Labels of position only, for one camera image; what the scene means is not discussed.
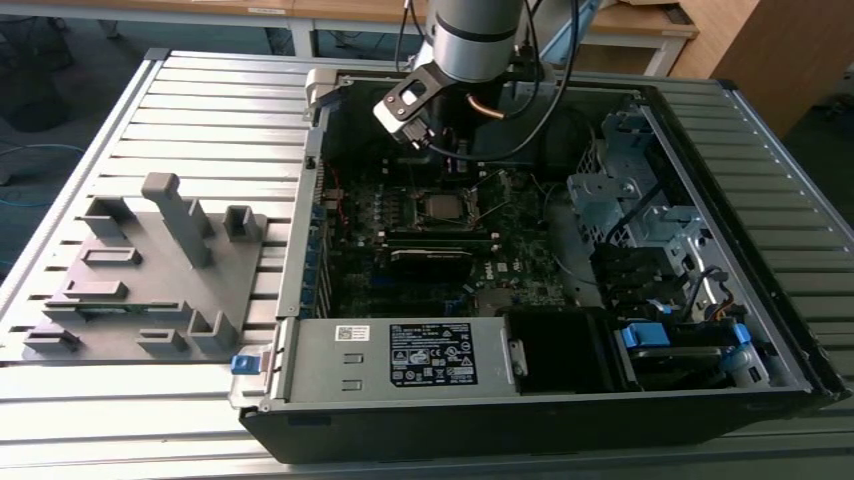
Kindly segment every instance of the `black side panel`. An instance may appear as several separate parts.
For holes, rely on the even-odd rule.
[[[808,394],[601,400],[329,413],[259,413],[241,423],[282,463],[424,460],[701,443],[812,403]]]

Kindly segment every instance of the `black cable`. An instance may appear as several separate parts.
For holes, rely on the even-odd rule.
[[[697,278],[697,282],[694,282],[694,286],[692,287],[692,293],[689,293],[689,300],[685,302],[685,313],[682,314],[682,323],[688,322],[692,319],[692,311],[694,310],[694,302],[697,302],[697,296],[700,295],[700,289],[704,286],[704,281],[706,278],[716,272],[721,271],[721,267],[714,265],[709,265],[706,270],[702,271],[700,277]]]
[[[540,6],[544,3],[544,0],[537,0],[537,2],[534,2],[534,7],[532,8],[529,0],[525,0],[525,6],[529,7],[530,12],[532,12],[532,16],[537,15],[537,10],[540,10]],[[534,40],[537,40],[537,33],[534,32],[534,27],[529,25],[529,29],[525,32],[525,42],[530,43],[532,42],[532,33],[534,33]]]
[[[401,73],[401,44],[404,42],[404,30],[406,29],[406,19],[410,9],[404,7],[404,18],[401,19],[401,30],[398,31],[398,41],[396,42],[396,71]]]
[[[646,192],[646,195],[641,197],[641,200],[638,200],[638,203],[636,203],[636,206],[632,207],[632,210],[629,210],[624,218],[620,219],[620,221],[617,222],[617,225],[614,225],[612,230],[609,230],[609,234],[605,236],[604,243],[612,243],[612,240],[614,239],[614,235],[617,235],[617,232],[620,232],[621,229],[626,225],[629,225],[629,222],[632,222],[632,220],[636,218],[638,213],[641,213],[641,210],[644,210],[644,207],[646,207],[650,204],[650,202],[653,201],[653,197],[656,197],[656,195],[658,195],[661,191],[662,191],[662,184],[657,183],[656,186],[650,189],[650,191]]]
[[[410,15],[413,16],[413,25],[416,25],[416,30],[418,30],[418,34],[422,36],[424,41],[425,31],[422,30],[422,26],[418,24],[418,17],[416,16],[416,0],[410,0]]]
[[[544,118],[541,119],[540,123],[537,124],[537,126],[534,127],[534,130],[532,130],[532,133],[529,134],[528,138],[522,141],[522,143],[520,145],[517,145],[517,147],[505,152],[505,153],[494,153],[494,154],[488,154],[488,155],[465,155],[457,152],[452,152],[450,150],[444,149],[442,147],[436,146],[433,143],[428,144],[428,147],[437,152],[440,155],[444,155],[446,157],[454,158],[457,160],[464,160],[464,161],[469,161],[469,162],[497,162],[500,160],[505,160],[506,158],[513,157],[514,155],[517,155],[522,150],[525,150],[525,148],[529,146],[529,144],[532,143],[532,141],[537,138],[537,136],[540,135],[544,127],[546,126],[546,124],[549,123],[550,119],[552,119],[552,114],[554,113],[554,111],[558,108],[558,105],[561,104],[561,100],[564,100],[564,94],[566,93],[569,84],[570,84],[570,75],[573,73],[573,68],[576,67],[576,52],[578,50],[578,42],[580,42],[580,27],[578,27],[578,20],[580,20],[580,8],[578,8],[578,0],[573,0],[573,11],[574,11],[574,15],[573,15],[573,42],[570,45],[570,51],[568,53],[568,58],[566,58],[566,63],[565,63],[565,70],[564,70],[564,79],[561,81],[561,86],[557,87],[558,89],[558,93],[556,94],[553,100],[552,100],[552,105],[549,105],[549,110],[546,110],[546,113],[544,115]]]
[[[529,5],[528,1],[525,2],[525,10],[529,16],[529,29],[533,31],[534,30],[534,11],[532,10],[532,5]],[[537,100],[537,94],[540,93],[541,70],[540,70],[540,42],[537,41],[537,32],[534,32],[534,43],[532,44],[532,46],[534,48],[534,91],[532,92],[532,96],[525,102],[525,105],[520,107],[520,110],[505,115],[505,118],[504,118],[505,120],[520,118],[525,114],[525,112],[529,111],[529,109],[532,108],[532,105],[534,105],[534,101]]]

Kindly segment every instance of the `copper pipe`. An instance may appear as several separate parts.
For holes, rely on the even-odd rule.
[[[472,93],[466,95],[466,100],[469,100],[469,105],[472,105],[472,108],[474,108],[476,111],[478,111],[481,114],[486,115],[490,118],[494,118],[496,120],[505,119],[505,112],[501,112],[484,105]]]

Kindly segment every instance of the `motherboard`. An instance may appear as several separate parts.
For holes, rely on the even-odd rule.
[[[532,173],[437,176],[416,159],[366,163],[346,175],[329,166],[333,316],[497,316],[516,305],[566,304],[544,221],[548,190]]]

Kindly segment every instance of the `wooden table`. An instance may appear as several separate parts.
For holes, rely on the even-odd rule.
[[[569,18],[568,2],[545,2],[538,14],[541,45]],[[416,0],[424,23],[428,0]],[[317,31],[338,30],[397,34],[401,28],[402,0],[243,0],[194,2],[193,0],[0,0],[0,13],[98,20],[127,20],[163,23],[193,23],[287,28],[294,35],[298,57],[314,57]],[[585,59],[596,56],[596,69],[621,62],[638,63],[648,75],[668,75],[688,39],[697,35],[694,26],[677,25],[658,7],[616,5],[597,15],[584,39]],[[406,33],[416,28],[408,25]],[[590,55],[590,51],[612,47],[648,49],[650,55]]]
[[[546,51],[572,14],[569,2],[545,2],[542,5],[537,28]],[[686,42],[698,33],[697,26],[673,23],[658,6],[617,4],[601,10],[594,18],[582,39],[576,68],[580,71],[668,76]],[[562,39],[564,51],[569,50],[565,46],[569,38]]]

